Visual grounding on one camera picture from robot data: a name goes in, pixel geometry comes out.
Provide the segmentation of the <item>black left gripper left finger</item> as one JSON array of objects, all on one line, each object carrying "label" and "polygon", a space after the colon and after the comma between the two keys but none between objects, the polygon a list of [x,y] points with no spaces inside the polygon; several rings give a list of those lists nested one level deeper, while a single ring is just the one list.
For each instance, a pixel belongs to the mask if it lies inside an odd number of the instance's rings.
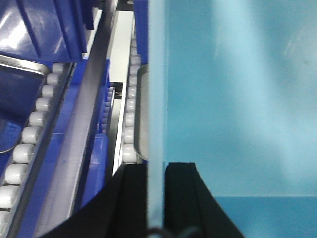
[{"label": "black left gripper left finger", "polygon": [[143,238],[146,232],[147,168],[119,167],[82,209],[43,235],[45,238]]}]

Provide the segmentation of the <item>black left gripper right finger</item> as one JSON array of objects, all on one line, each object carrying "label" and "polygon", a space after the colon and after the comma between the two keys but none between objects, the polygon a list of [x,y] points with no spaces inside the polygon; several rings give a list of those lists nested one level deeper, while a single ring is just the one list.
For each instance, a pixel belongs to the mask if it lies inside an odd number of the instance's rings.
[{"label": "black left gripper right finger", "polygon": [[165,171],[164,227],[184,238],[242,238],[203,182],[195,163],[169,163]]}]

